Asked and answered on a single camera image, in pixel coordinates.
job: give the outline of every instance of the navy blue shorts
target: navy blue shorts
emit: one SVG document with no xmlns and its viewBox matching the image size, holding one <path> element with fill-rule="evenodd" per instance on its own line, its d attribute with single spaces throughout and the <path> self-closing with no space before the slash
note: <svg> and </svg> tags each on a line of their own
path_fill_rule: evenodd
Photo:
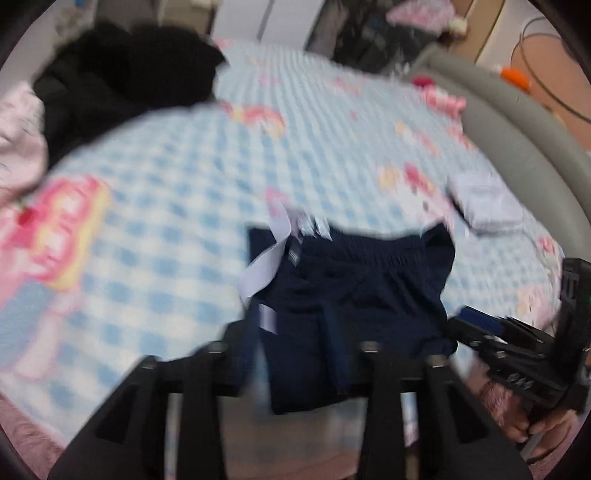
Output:
<svg viewBox="0 0 591 480">
<path fill-rule="evenodd" d="M 292 237 L 277 275 L 254 301 L 275 311 L 259 330 L 274 413 L 311 410 L 342 400 L 358 345 L 374 340 L 400 356 L 451 355 L 443 335 L 441 291 L 455 249 L 443 225 L 393 240 L 347 235 Z M 249 231 L 251 259 L 275 243 Z"/>
</svg>

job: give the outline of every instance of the clothing label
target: clothing label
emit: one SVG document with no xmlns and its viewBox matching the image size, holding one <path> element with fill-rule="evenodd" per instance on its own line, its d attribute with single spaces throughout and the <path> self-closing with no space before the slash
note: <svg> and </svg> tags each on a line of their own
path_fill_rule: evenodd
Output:
<svg viewBox="0 0 591 480">
<path fill-rule="evenodd" d="M 286 208 L 278 199 L 269 199 L 268 207 L 269 227 L 277 243 L 256 257 L 238 278 L 238 293 L 243 303 L 246 303 L 275 278 L 285 252 L 285 244 L 290 235 L 299 241 L 301 234 L 320 235 L 331 239 L 330 226 L 326 219 L 317 222 L 314 217 L 306 215 L 301 210 Z M 292 249 L 288 256 L 290 261 L 297 265 L 300 260 L 300 252 L 297 249 Z"/>
</svg>

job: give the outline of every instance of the hand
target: hand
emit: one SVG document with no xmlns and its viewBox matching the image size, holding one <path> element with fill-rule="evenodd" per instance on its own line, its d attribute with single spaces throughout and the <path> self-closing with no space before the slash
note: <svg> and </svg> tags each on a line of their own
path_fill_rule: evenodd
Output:
<svg viewBox="0 0 591 480">
<path fill-rule="evenodd" d="M 532 458 L 536 458 L 547 455 L 560 445 L 576 422 L 577 414 L 574 410 L 557 408 L 546 418 L 530 426 L 530 421 L 521 408 L 521 399 L 517 395 L 512 395 L 504 415 L 503 431 L 515 443 L 527 441 L 529 435 L 544 433 L 532 453 Z"/>
</svg>

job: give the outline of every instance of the cable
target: cable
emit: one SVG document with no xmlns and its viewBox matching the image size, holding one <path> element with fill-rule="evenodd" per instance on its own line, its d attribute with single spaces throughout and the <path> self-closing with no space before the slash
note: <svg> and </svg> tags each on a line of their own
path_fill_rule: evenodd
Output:
<svg viewBox="0 0 591 480">
<path fill-rule="evenodd" d="M 562 107 L 564 107 L 565 109 L 567 109 L 570 113 L 572 113 L 574 116 L 580 118 L 581 120 L 587 122 L 588 124 L 591 124 L 591 118 L 589 118 L 588 116 L 580 113 L 578 110 L 575 110 L 574 108 L 572 108 L 570 105 L 566 104 L 565 102 L 563 102 L 560 98 L 558 98 L 545 84 L 544 82 L 542 82 L 540 80 L 540 78 L 535 74 L 535 72 L 533 71 L 533 69 L 531 68 L 530 63 L 527 61 L 527 58 L 525 56 L 525 48 L 524 48 L 524 40 L 526 38 L 530 38 L 536 35 L 547 35 L 550 37 L 554 37 L 554 38 L 558 38 L 559 40 L 562 40 L 562 38 L 560 38 L 558 35 L 552 35 L 552 34 L 532 34 L 532 35 L 525 35 L 525 32 L 527 30 L 527 28 L 532 24 L 535 23 L 537 21 L 540 20 L 546 20 L 546 17 L 535 17 L 532 18 L 530 21 L 528 21 L 525 26 L 523 27 L 523 30 L 521 30 L 521 34 L 519 35 L 519 50 L 521 51 L 521 57 L 523 58 L 523 63 L 525 64 L 526 68 L 528 69 L 530 75 L 534 78 L 534 80 L 542 87 L 542 89 L 548 94 L 550 95 L 556 102 L 558 102 Z"/>
</svg>

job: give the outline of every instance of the gray headboard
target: gray headboard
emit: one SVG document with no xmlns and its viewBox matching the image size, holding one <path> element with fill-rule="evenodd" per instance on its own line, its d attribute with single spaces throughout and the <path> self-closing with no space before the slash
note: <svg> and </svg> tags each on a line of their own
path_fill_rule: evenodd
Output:
<svg viewBox="0 0 591 480">
<path fill-rule="evenodd" d="M 407 74 L 467 99 L 464 132 L 568 257 L 591 261 L 591 158 L 539 103 L 432 45 Z"/>
</svg>

